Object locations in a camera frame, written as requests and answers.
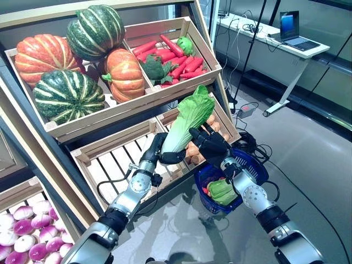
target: robotic hand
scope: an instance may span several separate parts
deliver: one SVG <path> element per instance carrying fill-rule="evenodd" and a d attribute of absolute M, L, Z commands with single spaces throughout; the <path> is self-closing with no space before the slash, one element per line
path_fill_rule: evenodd
<path fill-rule="evenodd" d="M 256 184 L 246 167 L 236 161 L 231 146 L 209 125 L 203 126 L 207 131 L 203 128 L 189 130 L 193 143 L 208 163 L 224 171 L 227 182 L 233 184 L 243 203 L 253 210 L 270 242 L 277 247 L 278 263 L 323 264 L 323 257 L 315 246 L 275 202 L 267 199 L 267 193 Z"/>
<path fill-rule="evenodd" d="M 167 133 L 156 134 L 149 149 L 143 153 L 139 165 L 130 165 L 136 171 L 125 192 L 119 194 L 109 205 L 106 212 L 93 223 L 67 253 L 61 264 L 110 264 L 113 262 L 111 251 L 117 246 L 119 235 L 133 218 L 140 201 L 151 189 L 159 186 L 162 178 L 154 173 L 158 161 L 176 164 L 182 161 L 186 151 L 164 153 L 160 150 Z"/>

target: lettuce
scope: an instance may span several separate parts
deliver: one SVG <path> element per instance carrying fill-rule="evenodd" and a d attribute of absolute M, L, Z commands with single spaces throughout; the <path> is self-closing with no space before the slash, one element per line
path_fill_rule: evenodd
<path fill-rule="evenodd" d="M 199 85 L 191 96 L 184 98 L 178 105 L 179 114 L 161 148 L 164 152 L 179 152 L 186 148 L 192 136 L 190 128 L 199 128 L 212 114 L 214 98 L 209 97 L 204 85 Z"/>

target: glossy floor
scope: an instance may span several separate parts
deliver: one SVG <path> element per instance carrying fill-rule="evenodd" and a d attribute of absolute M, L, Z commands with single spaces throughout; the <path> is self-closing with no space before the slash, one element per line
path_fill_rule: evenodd
<path fill-rule="evenodd" d="M 232 83 L 237 83 L 237 73 Z M 265 118 L 270 106 L 259 92 L 246 86 L 239 92 L 238 107 L 258 102 L 247 122 L 247 131 L 258 144 L 273 148 L 271 161 L 311 198 L 334 224 L 350 252 L 351 245 L 351 143 L 287 107 Z M 238 121 L 238 127 L 244 124 Z M 288 216 L 320 249 L 327 262 L 347 263 L 332 228 L 271 164 L 270 180 L 281 189 L 279 205 L 293 207 Z M 275 189 L 265 184 L 272 199 Z M 169 263 L 277 263 L 275 249 L 250 210 L 244 205 L 227 216 L 204 209 L 191 177 L 161 197 L 156 208 L 129 225 L 120 237 L 114 263 L 140 263 L 152 256 Z"/>

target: power adapter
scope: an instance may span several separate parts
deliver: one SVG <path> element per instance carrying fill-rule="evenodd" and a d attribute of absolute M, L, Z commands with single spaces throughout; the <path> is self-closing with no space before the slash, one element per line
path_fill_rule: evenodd
<path fill-rule="evenodd" d="M 253 114 L 255 109 L 256 107 L 253 104 L 251 103 L 245 104 L 244 106 L 241 107 L 241 109 L 239 109 L 237 117 L 240 119 L 249 117 Z"/>

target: purple onion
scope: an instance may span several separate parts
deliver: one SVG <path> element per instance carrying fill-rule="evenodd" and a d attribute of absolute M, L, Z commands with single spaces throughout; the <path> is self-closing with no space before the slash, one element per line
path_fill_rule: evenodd
<path fill-rule="evenodd" d="M 58 221 L 56 221 L 54 225 L 55 225 L 55 227 L 56 227 L 57 230 L 59 230 L 59 231 L 66 231 L 65 224 L 64 224 L 64 222 L 63 222 L 61 219 L 59 219 Z"/>
<path fill-rule="evenodd" d="M 63 244 L 61 247 L 60 247 L 60 256 L 63 258 L 64 256 L 66 256 L 67 252 L 70 251 L 70 249 L 73 247 L 73 244 L 70 244 L 70 243 L 66 243 L 66 244 Z"/>
<path fill-rule="evenodd" d="M 22 205 L 17 208 L 17 210 L 13 213 L 13 218 L 16 220 L 22 220 L 26 218 L 30 218 L 33 215 L 33 209 L 31 206 Z"/>
<path fill-rule="evenodd" d="M 18 221 L 14 226 L 13 230 L 16 235 L 28 235 L 33 231 L 30 219 L 22 219 Z"/>
<path fill-rule="evenodd" d="M 48 241 L 58 234 L 58 230 L 53 225 L 48 225 L 44 227 L 39 234 L 40 242 Z"/>
<path fill-rule="evenodd" d="M 24 264 L 26 263 L 28 255 L 26 252 L 16 252 L 13 251 L 8 257 L 5 259 L 5 264 Z"/>
<path fill-rule="evenodd" d="M 6 259 L 10 255 L 11 250 L 10 246 L 0 246 L 0 261 Z"/>
<path fill-rule="evenodd" d="M 42 260 L 47 254 L 45 243 L 36 244 L 29 250 L 29 258 L 31 260 Z"/>
<path fill-rule="evenodd" d="M 38 214 L 32 219 L 31 225 L 33 228 L 40 229 L 50 225 L 51 217 L 47 214 Z"/>
<path fill-rule="evenodd" d="M 27 252 L 35 245 L 35 238 L 32 235 L 23 235 L 16 240 L 14 250 L 21 253 Z"/>
<path fill-rule="evenodd" d="M 57 214 L 56 214 L 56 212 L 55 212 L 54 207 L 51 207 L 51 208 L 50 208 L 50 210 L 49 210 L 49 216 L 50 216 L 51 218 L 53 218 L 55 221 L 58 221 L 58 220 L 59 220 L 59 218 L 58 218 L 58 216 L 57 216 Z"/>
<path fill-rule="evenodd" d="M 40 201 L 33 205 L 33 212 L 36 215 L 44 215 L 45 213 L 49 213 L 51 207 L 52 206 L 49 201 Z"/>
<path fill-rule="evenodd" d="M 60 264 L 61 260 L 62 258 L 59 252 L 54 252 L 54 253 L 51 253 L 49 257 L 45 259 L 44 264 Z"/>
<path fill-rule="evenodd" d="M 0 233 L 0 245 L 2 246 L 12 246 L 17 239 L 18 236 L 12 230 L 6 230 Z"/>
<path fill-rule="evenodd" d="M 61 238 L 65 243 L 73 243 L 72 237 L 67 232 L 62 232 Z"/>
<path fill-rule="evenodd" d="M 55 236 L 46 243 L 46 250 L 49 252 L 58 251 L 63 244 L 65 244 L 65 242 L 62 241 L 61 237 Z"/>
<path fill-rule="evenodd" d="M 0 215 L 0 232 L 13 228 L 15 223 L 16 220 L 13 218 L 12 214 L 6 213 Z"/>

